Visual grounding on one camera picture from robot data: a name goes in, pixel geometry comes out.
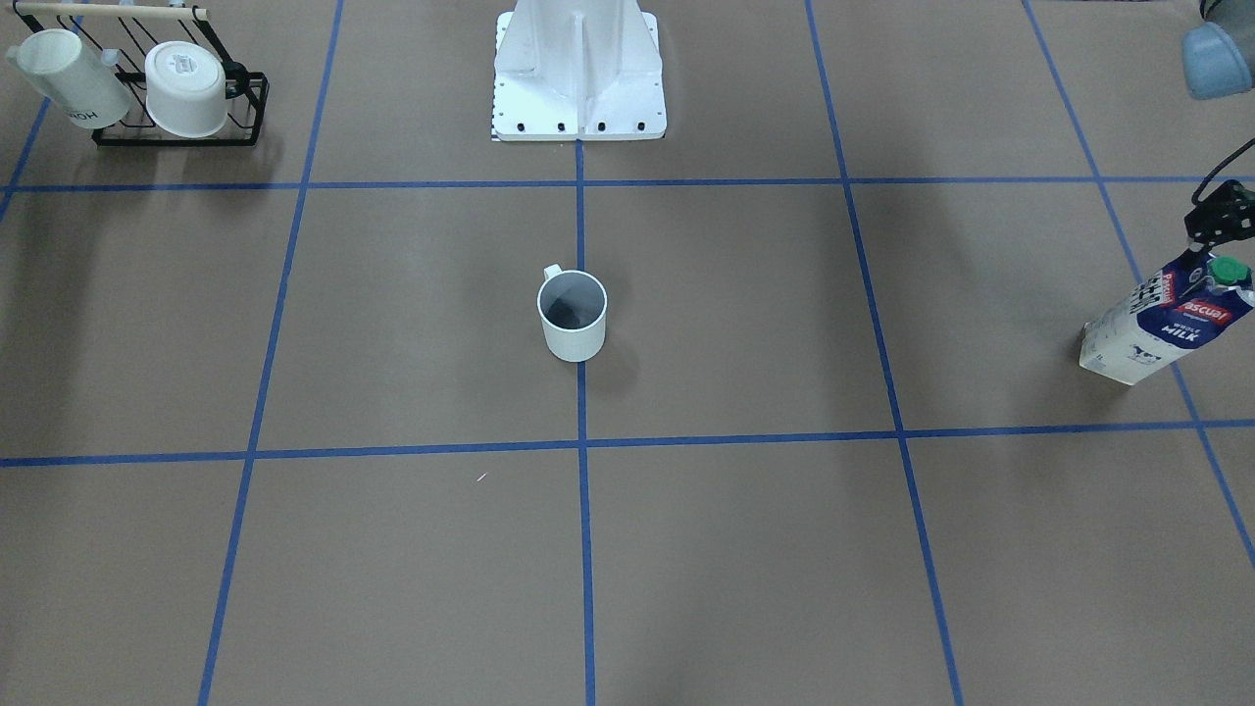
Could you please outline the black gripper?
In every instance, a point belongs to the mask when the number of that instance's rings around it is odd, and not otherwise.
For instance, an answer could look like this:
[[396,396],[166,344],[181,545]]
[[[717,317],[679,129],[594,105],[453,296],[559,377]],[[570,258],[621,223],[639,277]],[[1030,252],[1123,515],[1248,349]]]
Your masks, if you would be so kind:
[[1215,286],[1211,250],[1254,237],[1254,192],[1237,179],[1220,183],[1206,197],[1192,198],[1183,216],[1187,247],[1180,255],[1180,298],[1200,298]]

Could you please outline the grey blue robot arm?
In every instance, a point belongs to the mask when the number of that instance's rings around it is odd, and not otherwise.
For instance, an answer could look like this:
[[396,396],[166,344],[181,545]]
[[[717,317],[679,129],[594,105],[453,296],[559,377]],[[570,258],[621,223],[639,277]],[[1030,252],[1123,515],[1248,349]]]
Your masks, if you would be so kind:
[[[1254,3],[1201,1],[1201,26],[1180,41],[1180,59],[1188,97],[1212,100],[1251,92],[1254,85]],[[1252,149],[1249,139],[1202,178],[1188,197],[1192,209],[1183,216],[1188,238],[1187,265],[1201,268],[1212,250],[1252,237],[1252,189],[1237,179],[1211,182]]]

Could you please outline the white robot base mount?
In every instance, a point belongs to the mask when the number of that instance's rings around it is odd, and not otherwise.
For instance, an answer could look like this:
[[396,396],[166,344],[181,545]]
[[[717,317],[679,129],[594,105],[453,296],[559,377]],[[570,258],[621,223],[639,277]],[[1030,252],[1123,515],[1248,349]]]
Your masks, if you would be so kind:
[[493,139],[666,134],[659,23],[639,3],[520,1],[494,28]]

